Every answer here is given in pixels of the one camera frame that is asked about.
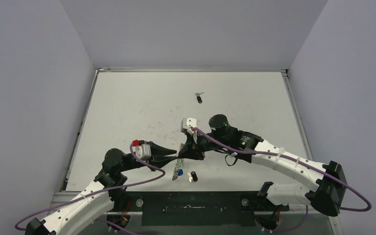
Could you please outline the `key with blue tag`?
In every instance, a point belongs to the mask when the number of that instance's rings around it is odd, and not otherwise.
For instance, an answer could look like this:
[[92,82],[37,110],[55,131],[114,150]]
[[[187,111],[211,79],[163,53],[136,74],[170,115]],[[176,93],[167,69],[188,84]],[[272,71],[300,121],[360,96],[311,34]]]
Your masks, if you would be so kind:
[[184,174],[184,172],[183,172],[183,170],[182,169],[179,169],[178,171],[177,171],[177,176],[179,177],[179,176],[182,176]]

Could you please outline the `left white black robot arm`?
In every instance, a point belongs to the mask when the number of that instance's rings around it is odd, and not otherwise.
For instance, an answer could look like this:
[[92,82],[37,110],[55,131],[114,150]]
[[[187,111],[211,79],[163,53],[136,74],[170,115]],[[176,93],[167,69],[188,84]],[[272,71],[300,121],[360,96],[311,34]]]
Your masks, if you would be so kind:
[[112,148],[102,162],[95,178],[72,200],[49,208],[53,213],[43,219],[37,213],[29,215],[30,221],[23,229],[26,235],[77,235],[102,214],[115,206],[125,208],[129,201],[125,171],[147,167],[160,171],[161,175],[145,180],[156,181],[165,175],[163,166],[177,159],[177,151],[154,144],[151,141],[134,141],[130,153]]

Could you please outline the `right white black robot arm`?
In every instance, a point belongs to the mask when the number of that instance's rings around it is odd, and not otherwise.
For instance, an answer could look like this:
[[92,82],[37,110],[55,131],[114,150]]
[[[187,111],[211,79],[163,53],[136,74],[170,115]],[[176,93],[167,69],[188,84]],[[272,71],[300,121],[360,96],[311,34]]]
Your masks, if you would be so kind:
[[262,137],[232,127],[223,114],[209,120],[210,133],[198,131],[197,120],[184,118],[181,132],[187,137],[179,158],[203,160],[208,151],[227,151],[235,161],[243,160],[279,172],[292,184],[264,183],[263,197],[273,205],[307,205],[318,212],[336,217],[342,209],[346,176],[341,164],[315,162],[287,152]]

